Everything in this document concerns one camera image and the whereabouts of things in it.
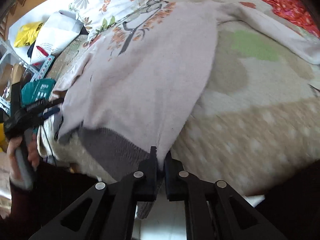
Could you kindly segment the person's left hand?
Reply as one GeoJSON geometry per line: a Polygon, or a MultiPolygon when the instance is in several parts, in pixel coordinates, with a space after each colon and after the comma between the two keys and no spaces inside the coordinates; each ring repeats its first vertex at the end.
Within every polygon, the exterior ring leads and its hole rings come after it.
{"type": "Polygon", "coordinates": [[[40,163],[36,135],[32,129],[26,130],[21,137],[10,139],[7,156],[11,179],[19,181],[26,188],[31,188],[40,163]]]}

